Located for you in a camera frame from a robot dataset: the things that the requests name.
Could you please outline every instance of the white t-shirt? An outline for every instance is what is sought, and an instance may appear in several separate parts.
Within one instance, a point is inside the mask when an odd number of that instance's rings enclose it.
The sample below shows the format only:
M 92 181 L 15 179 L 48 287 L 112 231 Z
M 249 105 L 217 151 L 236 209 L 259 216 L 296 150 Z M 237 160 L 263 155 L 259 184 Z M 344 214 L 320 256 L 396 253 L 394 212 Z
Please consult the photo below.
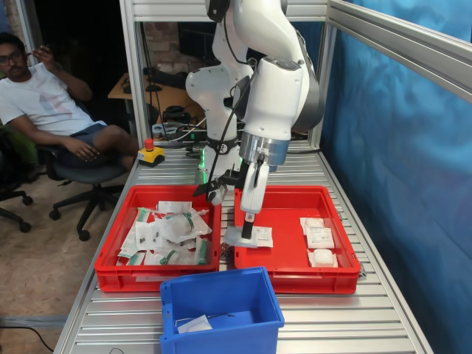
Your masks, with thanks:
M 0 119 L 4 125 L 26 115 L 38 129 L 55 135 L 71 135 L 94 122 L 67 93 L 67 86 L 42 64 L 29 68 L 31 79 L 14 83 L 0 80 Z

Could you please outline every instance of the man's hand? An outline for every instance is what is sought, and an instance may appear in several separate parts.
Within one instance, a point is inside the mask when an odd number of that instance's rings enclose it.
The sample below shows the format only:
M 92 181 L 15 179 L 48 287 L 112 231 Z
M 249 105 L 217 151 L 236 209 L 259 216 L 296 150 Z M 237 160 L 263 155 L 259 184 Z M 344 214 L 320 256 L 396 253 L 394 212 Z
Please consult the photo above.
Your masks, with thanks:
M 97 158 L 99 152 L 95 147 L 90 146 L 82 140 L 71 138 L 70 136 L 66 137 L 62 142 L 62 145 L 66 147 L 71 153 L 80 157 L 84 161 L 91 161 Z
M 39 49 L 33 49 L 32 54 L 36 59 L 44 64 L 48 71 L 53 72 L 59 68 L 59 66 L 56 64 L 56 60 L 54 60 L 54 55 L 52 55 L 51 49 L 49 49 L 47 46 L 41 46 Z

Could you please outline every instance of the blue backdrop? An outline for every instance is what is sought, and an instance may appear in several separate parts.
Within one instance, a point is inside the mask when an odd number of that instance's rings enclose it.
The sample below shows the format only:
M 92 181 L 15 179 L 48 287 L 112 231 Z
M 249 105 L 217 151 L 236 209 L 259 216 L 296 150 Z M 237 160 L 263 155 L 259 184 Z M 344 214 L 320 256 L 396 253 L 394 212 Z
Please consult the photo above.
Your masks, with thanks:
M 0 32 L 8 32 L 8 21 L 3 0 L 0 0 Z
M 353 2 L 471 40 L 471 0 Z M 307 42 L 316 57 L 319 39 Z M 470 354 L 472 105 L 348 35 L 336 42 L 323 151 L 434 351 Z

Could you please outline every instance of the metal workbench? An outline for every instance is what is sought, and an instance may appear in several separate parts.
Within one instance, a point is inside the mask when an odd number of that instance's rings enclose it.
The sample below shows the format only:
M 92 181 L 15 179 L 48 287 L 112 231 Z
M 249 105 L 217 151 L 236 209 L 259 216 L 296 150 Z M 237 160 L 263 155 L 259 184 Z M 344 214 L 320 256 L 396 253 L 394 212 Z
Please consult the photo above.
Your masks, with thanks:
M 294 142 L 290 146 L 290 150 L 309 148 L 307 142 Z M 131 186 L 194 184 L 197 164 L 198 160 L 187 158 L 185 151 L 167 150 L 166 161 L 158 167 L 135 166 L 105 236 Z M 288 155 L 285 164 L 271 175 L 269 183 L 317 184 L 328 188 L 367 273 L 351 296 L 278 295 L 285 326 L 279 331 L 277 353 L 432 353 L 322 153 Z M 233 201 L 230 195 L 223 203 L 222 234 L 233 223 Z M 162 313 L 159 293 L 104 293 L 97 287 L 93 265 L 94 262 L 54 353 L 160 353 Z M 222 271 L 231 267 L 231 263 L 221 263 Z

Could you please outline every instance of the blue container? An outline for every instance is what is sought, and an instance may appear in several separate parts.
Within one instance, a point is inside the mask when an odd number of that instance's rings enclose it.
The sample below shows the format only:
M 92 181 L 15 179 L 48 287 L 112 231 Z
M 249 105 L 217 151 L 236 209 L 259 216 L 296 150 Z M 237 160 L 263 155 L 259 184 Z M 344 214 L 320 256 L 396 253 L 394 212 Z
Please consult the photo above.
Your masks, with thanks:
M 175 278 L 161 284 L 161 299 L 162 354 L 275 354 L 277 350 L 284 319 L 263 267 Z M 209 318 L 211 330 L 178 333 L 177 327 L 202 315 Z

